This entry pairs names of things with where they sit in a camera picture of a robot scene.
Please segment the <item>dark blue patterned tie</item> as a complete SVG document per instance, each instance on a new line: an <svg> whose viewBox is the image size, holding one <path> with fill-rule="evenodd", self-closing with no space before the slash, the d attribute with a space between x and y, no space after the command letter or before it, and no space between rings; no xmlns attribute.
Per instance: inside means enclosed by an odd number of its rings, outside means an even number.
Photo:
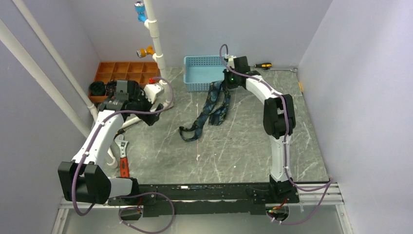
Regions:
<svg viewBox="0 0 413 234"><path fill-rule="evenodd" d="M215 108L221 93L224 94L223 102L218 108ZM183 126L179 127L178 132L182 140L185 142L198 140L202 136L203 128L207 121L209 125L221 125L225 121L229 111L230 100L231 94L226 83L224 81L212 82L209 85L207 98L202 111L195 119L192 126L190 128Z"/></svg>

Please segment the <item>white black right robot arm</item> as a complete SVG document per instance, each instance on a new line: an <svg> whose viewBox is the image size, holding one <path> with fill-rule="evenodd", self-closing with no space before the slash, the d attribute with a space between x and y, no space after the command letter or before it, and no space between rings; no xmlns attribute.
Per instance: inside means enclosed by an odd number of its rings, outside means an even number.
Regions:
<svg viewBox="0 0 413 234"><path fill-rule="evenodd" d="M263 104L263 128L271 143L269 198L281 202L297 192L290 173L289 146L296 126L293 98L271 87L257 71L250 70L246 57L220 56L229 89L243 87Z"/></svg>

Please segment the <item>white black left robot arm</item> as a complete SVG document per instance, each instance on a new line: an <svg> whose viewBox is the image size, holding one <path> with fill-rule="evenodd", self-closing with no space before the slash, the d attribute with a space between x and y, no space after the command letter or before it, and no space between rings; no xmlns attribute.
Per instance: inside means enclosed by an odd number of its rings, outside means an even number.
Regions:
<svg viewBox="0 0 413 234"><path fill-rule="evenodd" d="M152 106L164 89L159 83L144 87L133 80L118 80L116 90L99 104L98 119L85 143L69 162L58 167L58 176L67 201L104 204L120 196L135 204L140 198L138 182L130 176L109 178L101 169L115 135L130 115L153 125L163 104Z"/></svg>

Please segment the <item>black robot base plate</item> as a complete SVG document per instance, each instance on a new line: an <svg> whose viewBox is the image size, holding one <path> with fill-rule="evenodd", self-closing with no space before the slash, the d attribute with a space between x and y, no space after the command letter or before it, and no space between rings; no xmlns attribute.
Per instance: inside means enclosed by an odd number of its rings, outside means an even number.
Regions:
<svg viewBox="0 0 413 234"><path fill-rule="evenodd" d="M110 198L110 206L141 205L143 217L249 213L297 204L297 188L288 182L140 184L136 198Z"/></svg>

